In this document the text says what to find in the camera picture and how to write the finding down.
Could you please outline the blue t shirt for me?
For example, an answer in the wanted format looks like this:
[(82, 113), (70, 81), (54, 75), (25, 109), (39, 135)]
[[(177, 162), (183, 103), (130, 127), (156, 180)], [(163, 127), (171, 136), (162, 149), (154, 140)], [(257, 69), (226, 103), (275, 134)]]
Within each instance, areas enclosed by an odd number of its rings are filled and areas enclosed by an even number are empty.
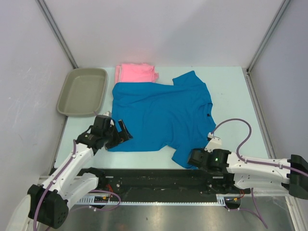
[(194, 148), (205, 147), (216, 127), (212, 100), (206, 84), (194, 71), (174, 78), (173, 85), (152, 82), (115, 84), (112, 118), (122, 120), (132, 139), (111, 152), (150, 152), (165, 146), (175, 152), (172, 160), (187, 169)]

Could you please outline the beige plastic tray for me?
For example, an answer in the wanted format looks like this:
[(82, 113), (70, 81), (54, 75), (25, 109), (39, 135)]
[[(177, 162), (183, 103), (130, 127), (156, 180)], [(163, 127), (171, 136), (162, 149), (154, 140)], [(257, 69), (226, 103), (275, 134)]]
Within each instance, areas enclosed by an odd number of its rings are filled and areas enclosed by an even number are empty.
[(77, 68), (65, 78), (57, 111), (65, 116), (88, 117), (98, 112), (103, 104), (108, 80), (102, 68)]

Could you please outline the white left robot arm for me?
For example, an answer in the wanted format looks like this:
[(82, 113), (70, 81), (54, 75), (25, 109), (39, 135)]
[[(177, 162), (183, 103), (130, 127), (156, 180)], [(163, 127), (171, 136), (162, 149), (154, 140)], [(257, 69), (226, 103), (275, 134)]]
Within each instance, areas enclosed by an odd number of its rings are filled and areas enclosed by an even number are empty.
[(90, 167), (79, 179), (76, 177), (100, 149), (109, 150), (132, 139), (123, 120), (118, 124), (121, 130), (117, 130), (110, 112), (96, 115), (93, 125), (73, 141), (73, 150), (60, 167), (43, 183), (29, 188), (28, 216), (33, 220), (33, 230), (37, 230), (38, 223), (53, 229), (61, 227), (70, 209), (90, 192), (108, 189), (107, 194), (113, 194), (102, 170)]

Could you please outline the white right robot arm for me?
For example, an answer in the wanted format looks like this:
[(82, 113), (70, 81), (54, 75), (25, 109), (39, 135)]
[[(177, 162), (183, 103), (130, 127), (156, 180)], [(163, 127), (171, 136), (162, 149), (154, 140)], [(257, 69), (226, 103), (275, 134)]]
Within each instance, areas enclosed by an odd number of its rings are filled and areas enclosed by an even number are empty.
[(191, 150), (188, 163), (205, 172), (211, 193), (237, 193), (255, 189), (266, 194), (308, 198), (308, 163), (299, 155), (289, 159), (247, 159), (223, 149)]

